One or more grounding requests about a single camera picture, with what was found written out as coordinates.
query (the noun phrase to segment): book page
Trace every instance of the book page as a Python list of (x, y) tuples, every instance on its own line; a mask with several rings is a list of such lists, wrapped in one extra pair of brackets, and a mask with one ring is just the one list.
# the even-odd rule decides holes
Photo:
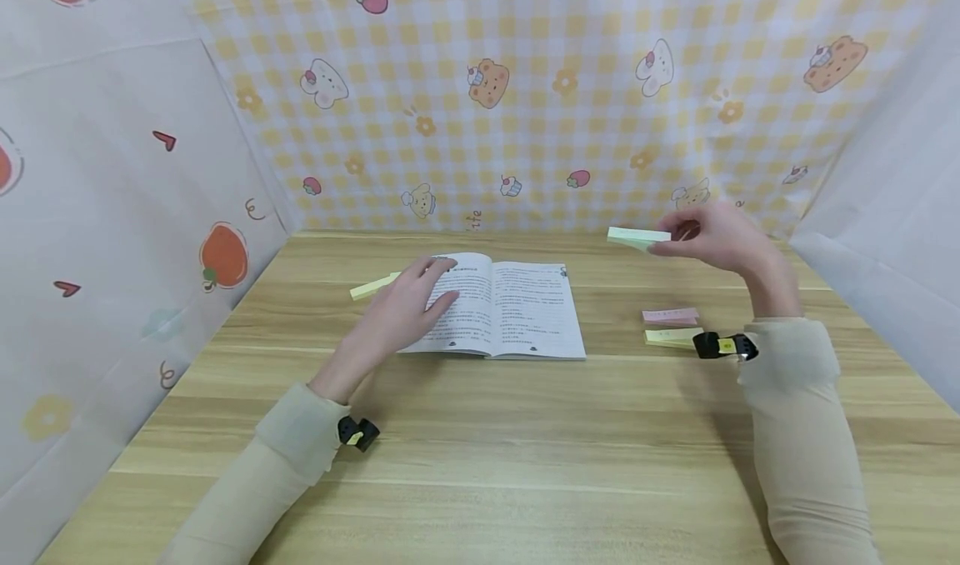
[(497, 355), (587, 356), (562, 263), (494, 263), (493, 323)]
[(495, 338), (493, 262), (487, 255), (473, 252), (437, 256), (456, 259), (457, 266), (437, 281), (428, 305), (433, 305), (433, 301), (449, 291), (459, 291), (460, 298), (437, 321), (430, 333), (400, 352), (467, 351), (491, 354)]

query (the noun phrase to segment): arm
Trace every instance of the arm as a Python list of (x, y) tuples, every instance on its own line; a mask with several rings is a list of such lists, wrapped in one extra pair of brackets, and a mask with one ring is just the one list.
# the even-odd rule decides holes
[(651, 252), (734, 271), (750, 291), (756, 319), (746, 332), (759, 356), (742, 364), (738, 382), (752, 411), (753, 461), (772, 537), (791, 565), (879, 565), (827, 329), (803, 317), (795, 271), (737, 209), (674, 213), (663, 229), (688, 218), (700, 223), (699, 235)]
[(207, 491), (157, 565), (250, 563), (280, 517), (330, 470), (337, 424), (360, 382), (384, 359), (429, 332), (453, 301), (428, 308), (437, 280), (456, 264), (424, 257), (381, 289), (360, 323), (309, 384), (296, 383), (257, 425), (253, 440)]
[(280, 517), (313, 487), (340, 448), (349, 408), (292, 386), (253, 440), (179, 528), (159, 565), (250, 563)]

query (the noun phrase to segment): sleeve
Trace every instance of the sleeve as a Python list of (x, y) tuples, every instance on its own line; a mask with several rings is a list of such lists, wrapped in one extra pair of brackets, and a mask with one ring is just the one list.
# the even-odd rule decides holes
[(741, 366), (738, 381), (752, 411), (772, 537), (791, 565), (879, 565), (827, 329), (772, 317), (746, 332), (759, 355)]
[(210, 487), (157, 565), (239, 565), (280, 517), (330, 470), (349, 408), (294, 384), (253, 440)]

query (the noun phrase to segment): wood grain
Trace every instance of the wood grain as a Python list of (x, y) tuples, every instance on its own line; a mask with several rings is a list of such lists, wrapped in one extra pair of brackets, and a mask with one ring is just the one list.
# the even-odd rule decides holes
[[(354, 414), (382, 430), (279, 523), (255, 563), (782, 563), (763, 526), (735, 363), (643, 344), (642, 308), (694, 306), (740, 329), (732, 274), (602, 235), (302, 232), (78, 509), (39, 563), (153, 563), (292, 381), (360, 318), (348, 289), (424, 253), (566, 263), (586, 362), (394, 357)], [(819, 276), (885, 563), (960, 554), (960, 426)]]

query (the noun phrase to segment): pink sticky note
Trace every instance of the pink sticky note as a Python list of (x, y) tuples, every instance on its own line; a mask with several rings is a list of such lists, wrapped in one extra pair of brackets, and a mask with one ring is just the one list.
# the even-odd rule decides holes
[(657, 325), (696, 325), (700, 313), (696, 308), (668, 308), (665, 311), (644, 311), (643, 320)]

